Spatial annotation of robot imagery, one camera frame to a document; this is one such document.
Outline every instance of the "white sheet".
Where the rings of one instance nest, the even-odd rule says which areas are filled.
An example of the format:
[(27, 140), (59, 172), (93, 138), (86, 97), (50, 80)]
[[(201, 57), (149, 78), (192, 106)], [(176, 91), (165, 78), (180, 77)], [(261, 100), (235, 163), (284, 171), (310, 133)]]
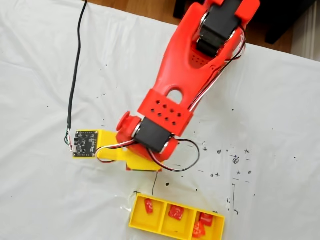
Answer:
[[(83, 2), (0, 6), (0, 239), (166, 239), (128, 227), (154, 172), (73, 159), (64, 143)], [(136, 113), (175, 28), (87, 6), (72, 136)], [(225, 240), (319, 239), (319, 89), (319, 62), (248, 45), (183, 136), (207, 151), (187, 172), (161, 172), (154, 195), (225, 215)], [(167, 164), (188, 164), (181, 149)]]

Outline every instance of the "red robot arm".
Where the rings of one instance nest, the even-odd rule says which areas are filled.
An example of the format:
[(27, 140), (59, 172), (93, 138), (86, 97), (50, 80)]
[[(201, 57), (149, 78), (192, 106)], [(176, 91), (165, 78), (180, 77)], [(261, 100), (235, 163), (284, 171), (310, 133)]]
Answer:
[[(134, 138), (139, 144), (128, 148), (145, 158), (147, 149), (160, 161), (167, 160), (193, 117), (200, 93), (224, 69), (241, 42), (244, 29), (253, 18), (259, 0), (206, 0), (194, 3), (173, 34), (152, 89), (138, 112), (127, 112), (117, 126), (117, 141)], [(167, 96), (171, 91), (182, 95), (180, 103)]]

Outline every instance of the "microcontroller board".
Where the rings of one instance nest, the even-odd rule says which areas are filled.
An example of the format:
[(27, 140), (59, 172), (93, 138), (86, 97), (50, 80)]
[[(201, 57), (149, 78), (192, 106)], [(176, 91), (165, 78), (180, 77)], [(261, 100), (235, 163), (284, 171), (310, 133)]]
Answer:
[(98, 131), (77, 131), (74, 137), (73, 156), (92, 158), (95, 156), (98, 142)]

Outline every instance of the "wooden floor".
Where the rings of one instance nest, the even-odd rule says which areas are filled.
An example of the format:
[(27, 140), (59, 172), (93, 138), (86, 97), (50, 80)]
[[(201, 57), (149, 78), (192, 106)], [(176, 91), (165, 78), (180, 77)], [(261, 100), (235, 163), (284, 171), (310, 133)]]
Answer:
[[(173, 17), (175, 0), (88, 0), (90, 3), (125, 11), (128, 13), (178, 25)], [(293, 28), (289, 29), (275, 44), (265, 43), (268, 27), (260, 23), (250, 23), (247, 27), (247, 42), (285, 53), (291, 52)]]

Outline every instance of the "red block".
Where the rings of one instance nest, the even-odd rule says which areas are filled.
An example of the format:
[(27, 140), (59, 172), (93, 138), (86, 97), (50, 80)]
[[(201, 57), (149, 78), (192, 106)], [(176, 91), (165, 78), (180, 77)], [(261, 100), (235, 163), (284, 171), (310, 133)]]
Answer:
[(147, 214), (151, 214), (154, 211), (154, 208), (152, 206), (152, 201), (149, 198), (146, 198), (144, 200), (144, 206), (145, 206), (145, 211)]
[(205, 227), (200, 221), (196, 221), (193, 227), (192, 236), (194, 238), (200, 238), (201, 236), (206, 235)]
[(169, 210), (169, 216), (170, 217), (180, 221), (182, 219), (182, 215), (183, 214), (184, 214), (184, 208), (183, 207), (171, 205), (170, 210)]
[(214, 218), (214, 216), (212, 216), (210, 214), (206, 214), (203, 212), (200, 214), (200, 222), (203, 223), (203, 225), (206, 225), (209, 227), (211, 227), (211, 225), (212, 225), (213, 218)]

